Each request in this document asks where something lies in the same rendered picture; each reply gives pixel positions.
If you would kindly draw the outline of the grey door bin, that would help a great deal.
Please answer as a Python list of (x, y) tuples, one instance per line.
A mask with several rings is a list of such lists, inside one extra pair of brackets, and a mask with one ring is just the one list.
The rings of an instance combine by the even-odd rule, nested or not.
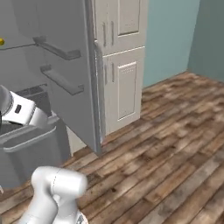
[(70, 95), (77, 95), (84, 91), (83, 85), (73, 86), (57, 71), (53, 70), (51, 65), (41, 66), (39, 69), (43, 75), (45, 75), (51, 81), (55, 82), (59, 87), (63, 88)]
[(44, 48), (48, 52), (59, 56), (63, 60), (75, 60), (75, 59), (78, 59), (78, 58), (81, 57), (81, 51), (80, 50), (72, 50), (72, 51), (69, 51), (69, 52), (63, 51), (55, 45), (50, 45), (46, 41), (46, 37), (44, 37), (44, 36), (35, 37), (33, 39), (33, 41), (35, 42), (36, 46)]

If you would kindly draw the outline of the white cupboard door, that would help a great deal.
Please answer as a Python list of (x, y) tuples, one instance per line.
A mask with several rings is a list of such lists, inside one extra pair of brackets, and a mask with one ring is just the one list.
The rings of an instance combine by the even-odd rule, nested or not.
[[(115, 82), (112, 82), (111, 63), (115, 64)], [(110, 132), (114, 132), (140, 118), (144, 48), (111, 55), (108, 65)]]
[[(112, 53), (145, 45), (149, 0), (108, 0), (108, 36)], [(111, 45), (111, 21), (115, 43)]]
[[(109, 0), (93, 0), (94, 9), (94, 36), (104, 55), (108, 54), (108, 2)], [(103, 46), (102, 23), (106, 24), (107, 46)]]
[(104, 77), (104, 103), (105, 103), (105, 124), (106, 124), (106, 135), (110, 133), (110, 118), (109, 118), (109, 57), (103, 56), (103, 74), (104, 74), (104, 65), (107, 65), (108, 69), (108, 84), (105, 86), (105, 77)]

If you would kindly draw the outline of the grey freezer drawer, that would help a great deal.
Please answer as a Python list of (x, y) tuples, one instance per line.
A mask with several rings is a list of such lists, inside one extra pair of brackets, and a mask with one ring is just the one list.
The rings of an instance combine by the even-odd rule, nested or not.
[(22, 124), (0, 126), (0, 186), (11, 189), (26, 182), (39, 166), (60, 166), (70, 157), (67, 127), (51, 110), (46, 84), (17, 91), (48, 116), (44, 129)]

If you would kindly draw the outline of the grey fridge door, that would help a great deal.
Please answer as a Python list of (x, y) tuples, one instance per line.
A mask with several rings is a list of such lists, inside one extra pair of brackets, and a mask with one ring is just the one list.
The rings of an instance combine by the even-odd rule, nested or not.
[[(25, 50), (28, 67), (47, 83), (52, 110), (95, 154), (101, 154), (91, 0), (11, 1), (19, 31), (32, 42)], [(35, 45), (33, 39), (40, 36), (63, 51), (80, 50), (81, 57), (64, 60), (48, 52)], [(83, 85), (84, 91), (70, 95), (40, 72), (39, 68), (45, 65), (51, 65), (73, 86)]]

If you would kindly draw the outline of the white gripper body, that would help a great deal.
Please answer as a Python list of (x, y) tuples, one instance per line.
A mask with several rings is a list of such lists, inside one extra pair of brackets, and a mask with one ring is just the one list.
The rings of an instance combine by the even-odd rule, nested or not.
[(47, 114), (40, 108), (35, 108), (30, 120), (30, 125), (43, 129), (48, 122)]

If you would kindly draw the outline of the grey fridge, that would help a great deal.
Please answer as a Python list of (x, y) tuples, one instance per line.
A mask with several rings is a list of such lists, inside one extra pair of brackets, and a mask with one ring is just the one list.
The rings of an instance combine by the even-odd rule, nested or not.
[(23, 36), (17, 25), (11, 0), (0, 0), (0, 84), (16, 92), (37, 81), (29, 70), (25, 50), (32, 42)]

